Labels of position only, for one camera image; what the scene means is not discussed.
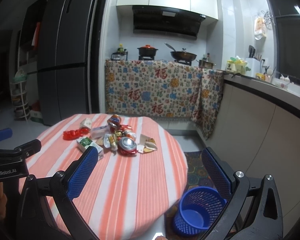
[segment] blue gripper pad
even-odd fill
[[[98,162],[98,150],[95,147],[89,147],[85,150],[83,155],[85,155],[85,157],[81,160],[81,163],[76,168],[68,182],[67,196],[70,200],[80,196],[84,185],[86,185],[90,174]]]
[[[8,139],[10,137],[12,137],[11,128],[6,128],[6,129],[0,130],[0,141],[3,141],[3,140]]]
[[[202,150],[201,159],[220,196],[229,201],[231,197],[231,183],[227,176],[206,148]]]

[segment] window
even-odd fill
[[[277,36],[277,77],[289,75],[300,85],[300,3],[298,0],[269,0]]]

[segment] refrigerator door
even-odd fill
[[[57,70],[58,98],[61,119],[74,114],[87,114],[86,68]]]
[[[37,69],[56,65],[58,29],[61,13],[66,0],[48,0],[41,22],[38,40]]]
[[[66,0],[57,45],[57,66],[85,63],[94,0]]]
[[[61,121],[56,71],[39,72],[38,92],[40,99],[40,108],[45,125],[54,125]]]

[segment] screw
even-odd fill
[[[267,175],[266,175],[266,179],[267,179],[267,180],[273,180],[273,177],[272,177],[270,174],[267,174]]]
[[[28,177],[27,177],[27,180],[33,180],[34,176],[32,174],[30,174]]]
[[[239,178],[242,178],[244,176],[244,173],[242,171],[237,171],[235,174]]]
[[[64,174],[65,174],[64,171],[57,171],[57,172],[56,172],[56,176],[57,176],[57,177],[62,177]]]

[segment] refrigerator handle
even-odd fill
[[[70,9],[70,4],[71,4],[71,2],[72,2],[72,0],[69,0],[69,2],[68,2],[68,6],[67,6],[67,10],[66,10],[66,13],[68,13],[68,12],[69,12],[69,9]]]

